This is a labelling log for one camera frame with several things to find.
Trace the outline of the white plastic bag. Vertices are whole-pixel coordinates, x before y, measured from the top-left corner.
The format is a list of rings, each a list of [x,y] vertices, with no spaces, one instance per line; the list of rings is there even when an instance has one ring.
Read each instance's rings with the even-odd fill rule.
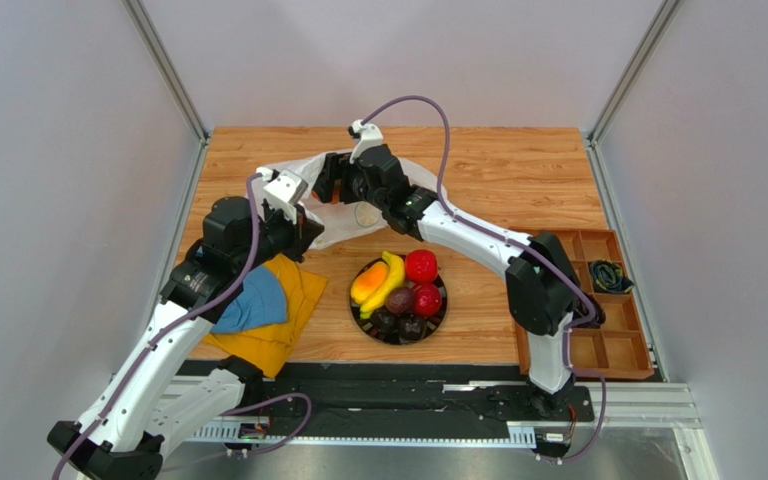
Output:
[[[382,218],[381,213],[368,203],[323,204],[313,196],[312,188],[322,168],[327,153],[330,152],[320,153],[300,160],[290,160],[262,166],[278,171],[293,171],[308,183],[304,198],[300,201],[300,207],[303,207],[306,210],[308,216],[324,225],[324,232],[316,238],[311,248],[323,250],[337,243],[365,236],[385,227],[390,228]],[[338,151],[337,153],[344,154],[344,167],[350,164],[349,156],[351,151]],[[425,210],[425,217],[419,224],[421,233],[421,222],[426,220],[432,212],[442,208],[441,201],[445,197],[432,189],[436,177],[430,171],[410,160],[397,158],[401,161],[404,173],[410,180],[419,186],[428,188],[436,193],[438,197],[438,200]],[[262,203],[265,202],[263,194],[264,182],[260,180],[259,177],[253,180],[251,191],[254,193],[255,198],[261,202],[258,211],[263,214]]]

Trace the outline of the orange toy pumpkin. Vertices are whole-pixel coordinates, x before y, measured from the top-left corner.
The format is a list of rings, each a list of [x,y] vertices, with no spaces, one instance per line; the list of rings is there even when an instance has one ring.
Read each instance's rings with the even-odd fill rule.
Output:
[[[336,203],[342,203],[343,202],[343,200],[342,200],[342,181],[341,180],[337,180],[334,183],[333,200]]]

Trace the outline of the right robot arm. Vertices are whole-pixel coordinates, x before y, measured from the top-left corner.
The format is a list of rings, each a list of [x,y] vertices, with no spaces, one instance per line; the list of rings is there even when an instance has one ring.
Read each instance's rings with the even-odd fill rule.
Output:
[[[498,275],[510,315],[527,333],[530,383],[549,396],[572,387],[570,332],[599,310],[555,234],[505,229],[455,207],[436,175],[385,145],[359,156],[321,154],[310,178],[321,203],[368,203],[392,230],[456,251]]]

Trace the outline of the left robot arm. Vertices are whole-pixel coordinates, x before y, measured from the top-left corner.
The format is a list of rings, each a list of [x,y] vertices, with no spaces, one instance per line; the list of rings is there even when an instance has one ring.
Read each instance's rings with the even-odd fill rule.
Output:
[[[170,453],[276,376],[325,282],[298,269],[323,233],[301,204],[225,197],[171,272],[147,329],[99,398],[48,434],[61,467],[90,479],[153,479]],[[161,395],[203,340],[227,357],[167,408]]]

